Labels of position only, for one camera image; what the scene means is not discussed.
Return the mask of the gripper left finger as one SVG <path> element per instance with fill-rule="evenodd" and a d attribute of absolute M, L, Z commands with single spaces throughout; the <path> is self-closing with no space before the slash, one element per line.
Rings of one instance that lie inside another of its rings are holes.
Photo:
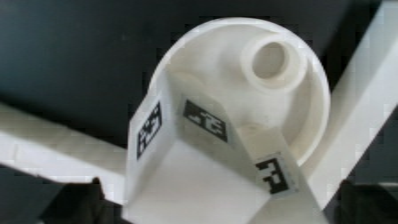
<path fill-rule="evenodd" d="M 100 179 L 70 184 L 0 181 L 0 224 L 123 224 L 122 207 L 106 199 Z"/>

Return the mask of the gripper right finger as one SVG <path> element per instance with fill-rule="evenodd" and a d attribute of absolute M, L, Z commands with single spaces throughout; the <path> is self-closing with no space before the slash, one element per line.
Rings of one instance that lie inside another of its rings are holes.
<path fill-rule="evenodd" d="M 398 224 L 398 199 L 379 185 L 344 181 L 328 218 L 331 224 Z"/>

